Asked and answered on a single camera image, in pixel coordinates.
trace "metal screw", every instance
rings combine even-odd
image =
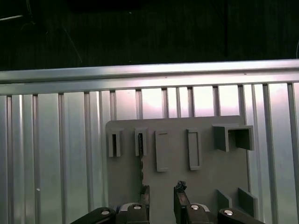
[[[198,210],[198,209],[199,209],[198,205],[195,205],[195,204],[191,205],[191,208],[192,208],[193,210]]]
[[[110,211],[104,210],[102,211],[102,215],[108,215],[110,213]]]
[[[232,216],[234,213],[231,210],[224,210],[224,214]]]

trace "vertical metal slat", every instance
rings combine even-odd
[[[8,224],[7,97],[0,96],[0,223]]]
[[[163,118],[162,90],[143,89],[141,93],[143,119]]]
[[[180,118],[189,117],[189,98],[187,87],[178,88],[178,114]]]
[[[254,126],[255,150],[248,151],[251,193],[258,198],[259,220],[272,223],[263,86],[244,85],[247,125]]]
[[[201,86],[193,88],[195,117],[214,116],[213,88]]]
[[[23,96],[12,96],[14,224],[25,223]]]
[[[107,140],[106,140],[106,124],[111,120],[110,112],[110,92],[100,92],[100,120],[101,120],[101,141],[102,141],[102,170],[103,170],[103,186],[104,186],[104,206],[108,206],[108,171],[107,171]]]
[[[265,120],[265,108],[264,108],[264,95],[263,85],[256,84],[252,89],[253,103],[256,111],[255,117],[255,149],[258,150],[258,163],[259,173],[261,176],[261,191],[258,195],[263,210],[260,214],[263,215],[263,221],[272,223],[272,210],[271,210],[271,193],[270,193],[270,176],[269,176],[269,164],[267,153],[267,138],[266,138],[266,120]]]
[[[219,86],[220,115],[240,115],[237,85]]]
[[[88,212],[84,93],[64,94],[65,220]]]
[[[168,117],[178,117],[178,98],[176,88],[167,88]]]
[[[137,119],[135,90],[115,91],[117,120]]]
[[[255,121],[255,109],[254,102],[252,96],[252,86],[244,85],[244,104],[245,104],[245,117],[247,125],[254,125]],[[249,175],[250,175],[250,189],[251,194],[255,196],[259,196],[259,183],[260,183],[260,175],[259,175],[259,163],[258,163],[258,150],[248,152],[249,159]],[[261,206],[259,204],[259,214],[262,214]]]
[[[58,94],[38,95],[40,224],[62,223]]]
[[[35,211],[35,172],[34,172],[34,145],[33,145],[33,97],[23,96],[23,145],[24,145],[24,172],[25,172],[25,223],[36,223]]]
[[[101,141],[101,120],[100,120],[100,94],[99,92],[89,93],[90,104],[90,135],[91,135],[91,177],[93,204],[91,209],[104,206],[104,180],[103,160]]]
[[[297,223],[297,203],[292,154],[291,124],[287,84],[269,85],[273,159],[278,223]]]
[[[297,200],[297,215],[299,216],[299,84],[290,84],[288,85],[288,87],[292,131],[292,147],[294,158],[295,189]]]

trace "metal rod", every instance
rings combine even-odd
[[[15,15],[15,16],[11,16],[11,17],[1,18],[0,21],[12,20],[12,19],[17,19],[17,18],[21,18],[21,17],[23,17],[23,15]]]

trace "small black object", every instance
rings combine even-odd
[[[185,181],[178,181],[177,185],[175,186],[175,190],[177,192],[184,192],[186,190],[186,182]]]

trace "dark background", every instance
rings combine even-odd
[[[140,0],[74,13],[65,0],[36,0],[36,24],[0,22],[0,70],[295,58],[299,0],[228,0],[227,42],[224,2]],[[0,17],[22,10],[0,0]]]

